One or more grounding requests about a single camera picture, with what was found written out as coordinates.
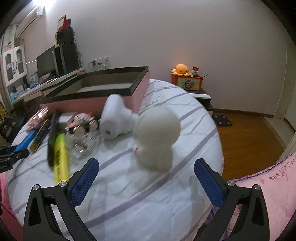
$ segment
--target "white hair dryer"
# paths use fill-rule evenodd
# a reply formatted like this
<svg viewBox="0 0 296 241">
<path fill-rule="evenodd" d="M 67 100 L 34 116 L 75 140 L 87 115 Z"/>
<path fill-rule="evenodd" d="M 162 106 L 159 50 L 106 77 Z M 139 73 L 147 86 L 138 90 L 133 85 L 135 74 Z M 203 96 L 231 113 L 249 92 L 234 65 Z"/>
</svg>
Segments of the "white hair dryer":
<svg viewBox="0 0 296 241">
<path fill-rule="evenodd" d="M 100 119 L 99 129 L 105 140 L 114 140 L 120 134 L 132 132 L 138 115 L 124 105 L 121 95 L 107 98 Z"/>
</svg>

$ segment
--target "wooden floor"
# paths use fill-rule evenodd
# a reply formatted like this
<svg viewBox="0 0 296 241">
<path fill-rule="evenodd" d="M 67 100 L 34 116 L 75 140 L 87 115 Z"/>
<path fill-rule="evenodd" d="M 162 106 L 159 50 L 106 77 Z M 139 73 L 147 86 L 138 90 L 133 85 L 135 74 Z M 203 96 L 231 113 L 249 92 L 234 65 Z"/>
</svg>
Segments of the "wooden floor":
<svg viewBox="0 0 296 241">
<path fill-rule="evenodd" d="M 254 174 L 271 165 L 284 151 L 262 117 L 226 114 L 231 127 L 218 127 L 224 153 L 224 180 Z"/>
</svg>

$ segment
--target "orange plush toy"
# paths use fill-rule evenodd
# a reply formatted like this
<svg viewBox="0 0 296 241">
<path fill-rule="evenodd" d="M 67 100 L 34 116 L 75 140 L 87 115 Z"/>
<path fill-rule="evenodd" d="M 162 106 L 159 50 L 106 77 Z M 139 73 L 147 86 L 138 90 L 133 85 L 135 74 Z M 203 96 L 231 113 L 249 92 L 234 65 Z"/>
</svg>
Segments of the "orange plush toy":
<svg viewBox="0 0 296 241">
<path fill-rule="evenodd" d="M 172 74 L 177 76 L 191 76 L 188 67 L 185 64 L 177 64 L 175 69 L 172 69 Z"/>
</svg>

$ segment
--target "pink box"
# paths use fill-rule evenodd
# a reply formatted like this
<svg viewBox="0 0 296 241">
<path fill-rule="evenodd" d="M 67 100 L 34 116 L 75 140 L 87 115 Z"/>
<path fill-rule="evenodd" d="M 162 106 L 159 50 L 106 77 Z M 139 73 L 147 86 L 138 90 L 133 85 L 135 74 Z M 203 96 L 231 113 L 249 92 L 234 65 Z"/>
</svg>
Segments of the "pink box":
<svg viewBox="0 0 296 241">
<path fill-rule="evenodd" d="M 148 88 L 148 67 L 108 69 L 82 74 L 65 82 L 41 99 L 50 113 L 92 112 L 101 115 L 109 95 L 123 96 L 125 106 L 137 113 Z"/>
</svg>

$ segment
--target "white tablecloth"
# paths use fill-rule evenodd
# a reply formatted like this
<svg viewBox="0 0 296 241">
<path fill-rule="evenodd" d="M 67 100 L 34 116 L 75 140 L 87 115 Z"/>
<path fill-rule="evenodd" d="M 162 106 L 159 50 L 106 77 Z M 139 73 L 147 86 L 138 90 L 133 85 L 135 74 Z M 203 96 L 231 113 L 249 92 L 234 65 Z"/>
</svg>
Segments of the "white tablecloth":
<svg viewBox="0 0 296 241">
<path fill-rule="evenodd" d="M 139 114 L 166 105 L 181 120 L 181 135 L 173 146 L 173 167 L 168 172 L 139 168 L 134 157 L 132 134 L 103 142 L 89 157 L 99 161 L 100 172 L 76 211 L 94 237 L 105 241 L 193 240 L 211 203 L 194 175 L 196 159 L 204 158 L 222 173 L 223 154 L 217 128 L 204 107 L 183 89 L 150 80 Z M 26 136 L 25 125 L 13 145 Z M 12 210 L 23 225 L 27 200 L 34 184 L 55 186 L 47 164 L 46 137 L 34 154 L 18 161 L 7 172 L 7 192 Z M 69 163 L 70 174 L 89 159 Z M 56 219 L 71 239 L 57 207 Z"/>
</svg>

